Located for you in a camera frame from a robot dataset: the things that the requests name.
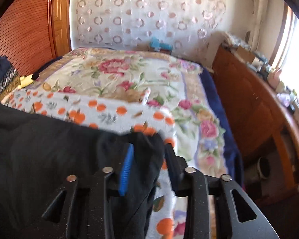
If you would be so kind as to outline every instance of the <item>wooden desk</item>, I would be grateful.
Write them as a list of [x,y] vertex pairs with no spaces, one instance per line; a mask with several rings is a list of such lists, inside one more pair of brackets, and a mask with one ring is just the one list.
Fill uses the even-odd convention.
[[213,69],[214,82],[244,166],[266,155],[273,145],[279,152],[285,188],[261,203],[271,204],[294,195],[299,184],[299,128],[296,121],[279,103],[272,88],[221,46]]

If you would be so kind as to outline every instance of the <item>screw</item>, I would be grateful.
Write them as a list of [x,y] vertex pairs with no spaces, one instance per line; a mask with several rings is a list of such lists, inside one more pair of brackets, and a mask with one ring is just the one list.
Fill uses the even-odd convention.
[[221,176],[221,178],[222,178],[222,180],[225,181],[225,182],[228,182],[228,181],[231,181],[231,180],[232,180],[232,178],[231,178],[231,176],[230,176],[229,174],[223,174],[223,175]]
[[69,175],[67,177],[68,182],[73,182],[73,181],[76,181],[76,180],[77,180],[77,177],[75,175]]
[[185,172],[187,172],[187,173],[194,173],[194,172],[196,172],[196,170],[193,167],[186,167],[185,168]]
[[112,172],[113,171],[113,168],[112,167],[104,167],[103,169],[102,169],[102,172],[104,172],[104,173],[110,173],[110,172]]

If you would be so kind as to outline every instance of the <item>yellow object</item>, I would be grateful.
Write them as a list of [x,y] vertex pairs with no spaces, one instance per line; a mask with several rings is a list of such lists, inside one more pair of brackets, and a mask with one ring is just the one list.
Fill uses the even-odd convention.
[[19,89],[24,88],[34,82],[34,80],[32,80],[32,75],[28,75],[26,77],[22,76],[20,77],[20,81],[21,84],[18,86]]

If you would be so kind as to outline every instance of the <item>bed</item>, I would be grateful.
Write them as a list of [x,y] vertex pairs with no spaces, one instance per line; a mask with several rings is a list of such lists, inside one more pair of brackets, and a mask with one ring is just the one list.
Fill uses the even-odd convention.
[[[196,63],[157,52],[78,48],[44,69],[26,90],[15,91],[5,104],[118,133],[163,130],[165,141],[189,166],[216,177],[228,173],[242,184],[241,157],[213,80]],[[91,109],[96,113],[83,118],[82,111]],[[132,125],[110,126],[126,109],[132,112],[126,123]],[[157,186],[147,238],[182,238],[187,199],[173,196],[164,165]],[[215,237],[212,197],[210,205]],[[173,229],[160,231],[165,223]]]

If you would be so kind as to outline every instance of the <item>navy blue sheet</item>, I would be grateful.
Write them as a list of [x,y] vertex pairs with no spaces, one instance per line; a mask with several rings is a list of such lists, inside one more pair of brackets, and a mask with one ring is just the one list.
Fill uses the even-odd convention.
[[239,185],[243,185],[244,180],[244,168],[243,162],[240,155],[240,151],[235,142],[233,134],[231,132],[228,119],[226,117],[225,110],[220,101],[219,95],[216,90],[215,83],[210,73],[206,68],[203,67],[203,73],[200,74],[202,84],[204,86],[208,103],[216,116],[220,120],[220,126],[226,129],[224,134],[225,148],[224,157],[226,161],[226,166],[228,169],[228,174],[235,179]]

